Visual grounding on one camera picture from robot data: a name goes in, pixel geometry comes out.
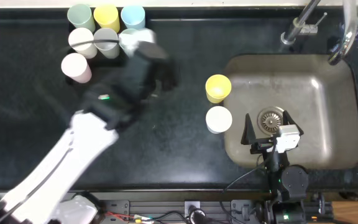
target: sink basin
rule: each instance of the sink basin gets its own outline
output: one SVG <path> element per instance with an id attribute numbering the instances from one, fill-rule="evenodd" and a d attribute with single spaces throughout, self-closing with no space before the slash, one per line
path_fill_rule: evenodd
<path id="1" fill-rule="evenodd" d="M 347 169 L 358 163 L 358 109 L 352 70 L 344 61 L 332 66 L 328 55 L 241 55 L 225 75 L 232 90 L 224 106 L 232 126 L 224 133 L 229 157 L 254 167 L 258 155 L 241 141 L 250 114 L 257 138 L 280 125 L 287 110 L 305 134 L 288 160 L 308 169 Z"/>

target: blue cup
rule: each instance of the blue cup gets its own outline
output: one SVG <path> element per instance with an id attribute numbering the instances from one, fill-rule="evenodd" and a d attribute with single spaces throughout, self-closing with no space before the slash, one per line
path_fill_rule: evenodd
<path id="1" fill-rule="evenodd" d="M 121 19 L 128 29 L 145 27 L 145 11 L 142 6 L 125 6 L 121 11 Z"/>

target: white wall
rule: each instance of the white wall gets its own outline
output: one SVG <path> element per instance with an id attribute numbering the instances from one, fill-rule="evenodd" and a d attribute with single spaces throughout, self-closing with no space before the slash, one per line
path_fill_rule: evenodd
<path id="1" fill-rule="evenodd" d="M 97 6 L 113 3 L 116 6 L 304 6 L 309 0 L 0 0 L 0 7 L 70 7 L 77 3 Z M 322 0 L 319 6 L 341 5 L 342 0 Z"/>

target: yellow cup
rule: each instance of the yellow cup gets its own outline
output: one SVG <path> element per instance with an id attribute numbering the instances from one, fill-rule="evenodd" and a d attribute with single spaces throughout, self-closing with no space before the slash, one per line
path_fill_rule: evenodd
<path id="1" fill-rule="evenodd" d="M 220 103 L 231 91 L 231 82 L 224 75 L 213 75 L 205 83 L 206 97 L 211 103 Z"/>
<path id="2" fill-rule="evenodd" d="M 119 32 L 119 17 L 117 8 L 112 5 L 103 5 L 94 9 L 93 17 L 102 28 L 110 28 Z"/>

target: faucet handle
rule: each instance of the faucet handle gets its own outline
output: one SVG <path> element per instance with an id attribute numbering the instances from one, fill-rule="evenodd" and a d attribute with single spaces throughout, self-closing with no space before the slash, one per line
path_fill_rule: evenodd
<path id="1" fill-rule="evenodd" d="M 317 21 L 316 24 L 306 24 L 302 27 L 300 35 L 316 35 L 318 31 L 318 25 L 323 21 L 323 19 L 328 15 L 327 12 L 324 12 L 323 16 Z"/>

